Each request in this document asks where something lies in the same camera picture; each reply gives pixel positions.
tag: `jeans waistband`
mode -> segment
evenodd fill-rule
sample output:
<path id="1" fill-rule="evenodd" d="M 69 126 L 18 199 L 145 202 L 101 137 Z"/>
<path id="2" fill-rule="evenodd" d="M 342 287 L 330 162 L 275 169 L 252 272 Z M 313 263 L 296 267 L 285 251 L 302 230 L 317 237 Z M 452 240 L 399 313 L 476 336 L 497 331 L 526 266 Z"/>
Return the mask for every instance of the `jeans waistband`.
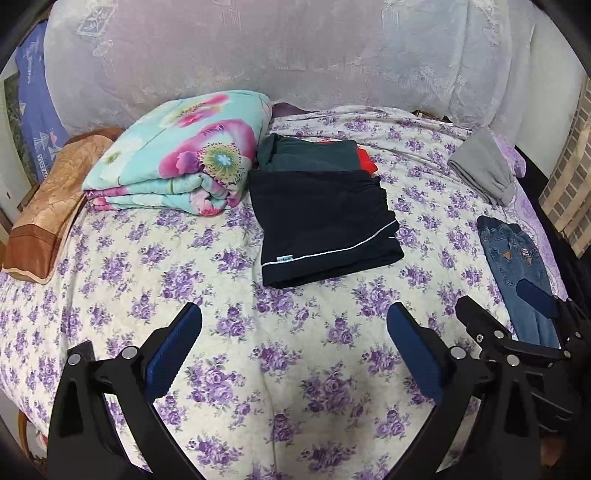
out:
<path id="1" fill-rule="evenodd" d="M 516 223 L 505 223 L 498 218 L 486 217 L 484 215 L 480 215 L 476 220 L 476 226 L 478 227 L 478 233 L 482 237 L 488 237 L 492 235 L 497 230 L 507 230 L 510 229 L 515 235 L 520 235 L 522 233 L 521 227 Z"/>

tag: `silver rivet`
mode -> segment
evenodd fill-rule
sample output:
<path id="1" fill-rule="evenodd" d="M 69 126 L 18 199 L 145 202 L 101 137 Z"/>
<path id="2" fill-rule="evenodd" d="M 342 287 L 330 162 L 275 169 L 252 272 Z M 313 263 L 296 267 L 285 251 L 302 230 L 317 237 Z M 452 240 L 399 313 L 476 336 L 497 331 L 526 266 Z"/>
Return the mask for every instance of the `silver rivet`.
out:
<path id="1" fill-rule="evenodd" d="M 461 360 L 462 358 L 466 357 L 466 351 L 461 346 L 453 346 L 449 350 L 449 353 L 457 360 Z"/>
<path id="2" fill-rule="evenodd" d="M 127 346 L 121 352 L 121 356 L 126 360 L 130 360 L 138 354 L 138 349 L 134 346 Z"/>
<path id="3" fill-rule="evenodd" d="M 513 354 L 507 355 L 507 363 L 512 367 L 516 367 L 519 365 L 519 358 Z"/>
<path id="4" fill-rule="evenodd" d="M 79 353 L 73 353 L 68 358 L 68 364 L 70 364 L 70 365 L 78 365 L 78 363 L 80 362 L 80 360 L 82 360 L 82 357 L 80 356 L 80 354 Z"/>

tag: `blue gripper pad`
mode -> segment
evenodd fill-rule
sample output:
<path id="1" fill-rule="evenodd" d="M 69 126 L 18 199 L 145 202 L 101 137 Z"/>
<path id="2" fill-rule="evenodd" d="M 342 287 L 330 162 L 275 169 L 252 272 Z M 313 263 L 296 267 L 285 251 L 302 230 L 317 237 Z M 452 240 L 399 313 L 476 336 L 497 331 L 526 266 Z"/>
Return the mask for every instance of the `blue gripper pad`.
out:
<path id="1" fill-rule="evenodd" d="M 517 295 L 547 319 L 558 318 L 556 299 L 529 280 L 523 279 L 517 282 Z"/>
<path id="2" fill-rule="evenodd" d="M 199 307 L 194 304 L 186 307 L 183 316 L 146 367 L 144 397 L 149 403 L 168 393 L 174 377 L 201 333 L 202 325 Z"/>
<path id="3" fill-rule="evenodd" d="M 438 403 L 443 396 L 444 371 L 443 360 L 438 359 L 436 353 L 447 353 L 445 344 L 435 332 L 419 326 L 400 302 L 389 308 L 386 326 L 421 393 Z M 428 338 L 429 343 L 440 342 L 440 348 L 427 346 L 423 336 L 430 334 L 434 338 Z"/>

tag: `wooden chair leg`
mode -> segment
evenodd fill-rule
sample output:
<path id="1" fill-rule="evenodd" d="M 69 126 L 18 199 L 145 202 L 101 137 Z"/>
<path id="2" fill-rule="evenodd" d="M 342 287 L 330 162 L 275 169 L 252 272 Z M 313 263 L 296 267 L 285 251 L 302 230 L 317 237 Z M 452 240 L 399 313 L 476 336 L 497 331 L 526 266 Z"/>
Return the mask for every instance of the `wooden chair leg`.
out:
<path id="1" fill-rule="evenodd" d="M 18 437 L 21 441 L 21 448 L 27 454 L 27 456 L 33 460 L 33 454 L 29 449 L 29 441 L 27 440 L 27 423 L 29 419 L 27 416 L 21 411 L 18 411 Z"/>

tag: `white piping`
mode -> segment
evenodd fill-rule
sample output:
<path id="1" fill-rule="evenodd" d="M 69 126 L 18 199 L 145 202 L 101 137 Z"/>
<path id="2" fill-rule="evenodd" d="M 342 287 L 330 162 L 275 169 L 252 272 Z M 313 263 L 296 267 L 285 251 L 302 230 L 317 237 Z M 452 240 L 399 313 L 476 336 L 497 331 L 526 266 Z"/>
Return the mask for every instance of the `white piping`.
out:
<path id="1" fill-rule="evenodd" d="M 394 220 L 394 221 L 390 222 L 390 223 L 389 223 L 389 224 L 387 224 L 387 225 L 384 225 L 384 226 L 383 226 L 381 229 L 379 229 L 377 232 L 375 232 L 375 233 L 374 233 L 372 236 L 370 236 L 369 238 L 366 238 L 366 239 L 365 239 L 365 240 L 363 240 L 362 242 L 359 242 L 357 245 L 353 245 L 352 247 L 349 247 L 349 248 L 341 248 L 340 250 L 330 250 L 330 251 L 328 251 L 328 252 L 321 252 L 321 253 L 319 253 L 319 254 L 304 255 L 303 257 L 293 258 L 293 259 L 291 259 L 291 260 L 284 260 L 284 261 L 281 261 L 281 262 L 279 262 L 279 261 L 277 261 L 277 262 L 267 262 L 267 263 L 263 263 L 263 264 L 261 265 L 261 267 L 266 267 L 267 265 L 275 265 L 275 264 L 281 264 L 281 263 L 295 262 L 296 260 L 302 260 L 302 259 L 304 259 L 304 258 L 319 257 L 319 256 L 321 256 L 321 255 L 335 254 L 335 253 L 338 253 L 338 252 L 345 252 L 345 251 L 347 251 L 347 250 L 353 250 L 354 248 L 356 248 L 356 247 L 358 247 L 358 246 L 360 246 L 360 245 L 363 245 L 364 243 L 367 243 L 367 242 L 369 242 L 369 241 L 370 241 L 372 238 L 374 238 L 374 237 L 376 237 L 377 235 L 379 235 L 379 233 L 380 233 L 382 230 L 384 230 L 384 229 L 388 228 L 390 225 L 392 225 L 392 224 L 393 224 L 393 223 L 395 223 L 395 222 L 396 222 L 396 220 Z"/>

